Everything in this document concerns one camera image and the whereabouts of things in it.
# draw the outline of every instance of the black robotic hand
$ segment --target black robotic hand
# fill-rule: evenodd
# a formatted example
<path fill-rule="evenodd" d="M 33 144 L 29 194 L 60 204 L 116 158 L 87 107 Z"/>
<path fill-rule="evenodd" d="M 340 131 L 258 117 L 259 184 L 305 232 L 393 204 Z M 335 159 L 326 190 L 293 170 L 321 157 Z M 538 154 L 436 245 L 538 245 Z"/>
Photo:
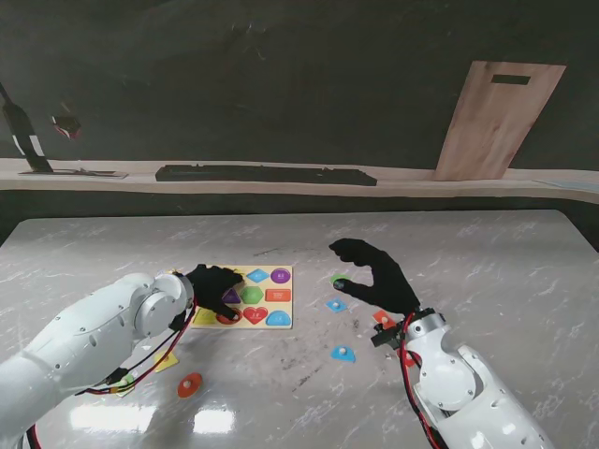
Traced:
<path fill-rule="evenodd" d="M 243 281 L 239 273 L 229 268 L 206 268 L 200 264 L 185 277 L 194 286 L 199 307 L 215 311 L 229 320 L 235 319 L 235 312 L 223 302 L 223 295 L 229 288 Z"/>
<path fill-rule="evenodd" d="M 364 240 L 340 239 L 329 245 L 344 262 L 357 267 L 369 266 L 373 271 L 373 286 L 338 279 L 336 290 L 393 313 L 408 313 L 420 306 L 414 290 L 403 276 L 402 269 L 391 256 Z"/>

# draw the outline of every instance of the red heart shape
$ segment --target red heart shape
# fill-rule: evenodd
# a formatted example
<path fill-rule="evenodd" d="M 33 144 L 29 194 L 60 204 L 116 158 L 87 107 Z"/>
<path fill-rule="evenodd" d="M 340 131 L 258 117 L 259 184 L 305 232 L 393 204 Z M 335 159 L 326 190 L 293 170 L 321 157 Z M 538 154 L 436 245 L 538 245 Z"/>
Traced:
<path fill-rule="evenodd" d="M 257 309 L 254 309 L 253 307 L 246 307 L 243 310 L 243 316 L 246 317 L 247 321 L 253 325 L 257 325 L 264 318 L 266 318 L 266 315 L 268 314 L 269 311 L 265 307 L 258 307 Z"/>

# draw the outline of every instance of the white marble surface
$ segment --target white marble surface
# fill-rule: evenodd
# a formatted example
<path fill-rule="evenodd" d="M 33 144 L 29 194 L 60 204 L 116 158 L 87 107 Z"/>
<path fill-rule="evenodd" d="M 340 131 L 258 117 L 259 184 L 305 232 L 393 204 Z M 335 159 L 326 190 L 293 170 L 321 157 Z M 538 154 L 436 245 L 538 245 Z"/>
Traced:
<path fill-rule="evenodd" d="M 370 343 L 376 308 L 349 297 L 348 311 L 325 306 L 336 296 L 332 274 L 370 279 L 328 249 L 341 237 L 392 254 L 422 302 L 445 314 L 456 341 L 486 354 L 557 447 L 599 447 L 597 253 L 555 211 L 469 211 L 20 224 L 0 249 L 0 359 L 126 273 L 196 263 L 295 270 L 292 330 L 190 329 L 179 365 L 127 397 L 71 398 L 46 415 L 44 449 L 427 448 L 396 358 Z M 338 344 L 354 349 L 356 364 L 329 357 Z M 205 384 L 178 399 L 192 371 Z"/>

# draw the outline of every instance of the shape puzzle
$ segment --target shape puzzle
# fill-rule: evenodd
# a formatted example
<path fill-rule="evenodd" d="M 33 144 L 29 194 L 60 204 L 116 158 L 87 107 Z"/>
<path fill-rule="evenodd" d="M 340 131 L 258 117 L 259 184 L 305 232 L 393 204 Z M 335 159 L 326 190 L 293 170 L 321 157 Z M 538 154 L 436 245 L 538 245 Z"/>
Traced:
<path fill-rule="evenodd" d="M 213 311 L 197 309 L 191 327 L 290 329 L 293 326 L 293 268 L 290 266 L 227 265 L 243 276 L 223 301 L 237 313 L 233 321 Z"/>

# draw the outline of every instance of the yellow puzzle piece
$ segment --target yellow puzzle piece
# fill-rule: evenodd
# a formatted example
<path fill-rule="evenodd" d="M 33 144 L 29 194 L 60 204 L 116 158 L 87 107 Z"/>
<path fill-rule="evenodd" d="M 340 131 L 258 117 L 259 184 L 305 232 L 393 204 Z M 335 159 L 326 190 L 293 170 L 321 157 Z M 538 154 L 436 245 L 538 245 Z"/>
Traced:
<path fill-rule="evenodd" d="M 160 351 L 156 353 L 153 357 L 153 362 L 156 363 L 158 360 L 162 358 L 166 351 Z M 173 365 L 177 365 L 179 363 L 179 359 L 175 357 L 175 354 L 170 353 L 167 358 L 165 358 L 160 365 L 158 365 L 154 372 L 164 371 L 167 368 L 172 367 Z"/>
<path fill-rule="evenodd" d="M 208 309 L 197 309 L 194 325 L 213 325 L 216 323 L 216 312 Z"/>

